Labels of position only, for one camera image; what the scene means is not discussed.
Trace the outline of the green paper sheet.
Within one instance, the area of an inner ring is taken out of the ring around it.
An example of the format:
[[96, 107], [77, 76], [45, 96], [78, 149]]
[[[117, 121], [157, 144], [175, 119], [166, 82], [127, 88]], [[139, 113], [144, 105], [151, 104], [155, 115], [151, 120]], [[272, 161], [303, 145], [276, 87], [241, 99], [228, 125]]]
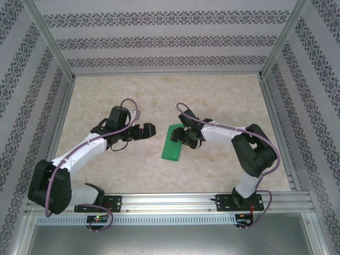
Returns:
[[183, 125], [173, 124], [168, 127], [161, 159], [170, 160], [174, 162], [179, 160], [182, 142], [181, 141], [173, 142], [171, 140], [172, 132], [177, 128], [183, 128]]

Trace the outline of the grey metal sheet tray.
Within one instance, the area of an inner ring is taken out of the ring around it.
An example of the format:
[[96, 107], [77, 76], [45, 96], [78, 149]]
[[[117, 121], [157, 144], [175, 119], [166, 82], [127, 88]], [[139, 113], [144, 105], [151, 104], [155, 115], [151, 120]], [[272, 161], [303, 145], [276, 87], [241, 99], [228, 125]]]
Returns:
[[26, 255], [332, 255], [308, 213], [267, 214], [246, 230], [229, 224], [85, 226], [37, 222]]

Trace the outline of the aluminium side rail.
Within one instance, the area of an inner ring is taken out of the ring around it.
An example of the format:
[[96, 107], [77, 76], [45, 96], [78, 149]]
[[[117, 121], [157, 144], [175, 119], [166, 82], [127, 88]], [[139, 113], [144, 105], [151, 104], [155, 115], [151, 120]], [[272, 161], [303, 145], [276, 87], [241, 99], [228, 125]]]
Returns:
[[303, 189], [300, 186], [298, 176], [296, 174], [296, 170], [294, 168], [294, 164], [284, 137], [283, 129], [281, 127], [278, 114], [276, 112], [275, 104], [271, 97], [270, 90], [268, 88], [268, 84], [266, 80], [262, 77], [259, 77], [259, 84], [267, 107], [271, 125], [273, 127], [275, 139], [278, 145], [278, 150], [280, 152], [282, 161], [281, 164], [285, 168], [290, 188], [292, 191], [302, 191]]
[[27, 173], [30, 174], [27, 178], [28, 187], [34, 181], [40, 182], [35, 179], [38, 176], [35, 173], [38, 162], [49, 162], [56, 155], [72, 91], [73, 82], [67, 81], [61, 70], [57, 70], [39, 116], [30, 154], [25, 161]]

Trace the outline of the aluminium mounting rail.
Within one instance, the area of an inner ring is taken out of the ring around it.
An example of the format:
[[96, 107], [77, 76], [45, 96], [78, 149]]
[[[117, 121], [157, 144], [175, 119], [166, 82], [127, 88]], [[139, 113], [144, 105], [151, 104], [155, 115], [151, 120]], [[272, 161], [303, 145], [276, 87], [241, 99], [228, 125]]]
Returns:
[[[258, 192], [268, 213], [313, 212], [315, 206], [308, 192]], [[126, 193], [121, 196], [124, 213], [198, 213], [235, 212], [217, 211], [215, 193]]]

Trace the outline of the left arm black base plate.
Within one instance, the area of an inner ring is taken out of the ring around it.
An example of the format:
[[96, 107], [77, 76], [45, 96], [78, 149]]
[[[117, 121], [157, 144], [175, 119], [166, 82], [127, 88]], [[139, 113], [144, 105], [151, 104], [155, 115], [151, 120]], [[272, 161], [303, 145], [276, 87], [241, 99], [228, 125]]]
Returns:
[[97, 198], [91, 205], [82, 204], [74, 206], [75, 213], [120, 213], [122, 205], [122, 197], [119, 195], [102, 195]]

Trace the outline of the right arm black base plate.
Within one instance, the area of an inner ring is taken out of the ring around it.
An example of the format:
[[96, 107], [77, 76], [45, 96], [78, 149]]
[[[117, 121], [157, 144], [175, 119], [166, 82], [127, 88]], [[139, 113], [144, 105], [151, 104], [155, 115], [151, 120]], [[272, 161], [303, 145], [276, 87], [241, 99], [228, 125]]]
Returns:
[[233, 194], [217, 194], [214, 201], [217, 211], [264, 211], [262, 196], [257, 193], [246, 199]]

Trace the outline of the aluminium frame post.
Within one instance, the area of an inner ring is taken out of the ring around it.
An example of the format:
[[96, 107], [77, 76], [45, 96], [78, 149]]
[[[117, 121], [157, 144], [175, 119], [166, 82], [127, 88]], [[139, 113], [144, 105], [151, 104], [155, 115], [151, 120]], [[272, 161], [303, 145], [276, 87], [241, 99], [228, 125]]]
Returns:
[[261, 80], [268, 76], [272, 66], [275, 64], [275, 61], [277, 60], [282, 48], [284, 47], [286, 41], [288, 40], [290, 34], [292, 33], [294, 27], [296, 26], [299, 18], [301, 17], [308, 3], [309, 0], [296, 1], [290, 15], [287, 18], [285, 25], [283, 26], [283, 29], [281, 30], [279, 36], [277, 37], [277, 40], [274, 43], [274, 46], [263, 65], [262, 70], [259, 72], [258, 77]]
[[41, 36], [43, 37], [46, 45], [49, 47], [50, 51], [54, 55], [58, 65], [62, 69], [63, 73], [66, 75], [68, 81], [74, 80], [74, 74], [68, 64], [61, 48], [59, 47], [55, 37], [53, 36], [45, 18], [40, 12], [35, 0], [22, 0], [22, 3], [38, 28]]

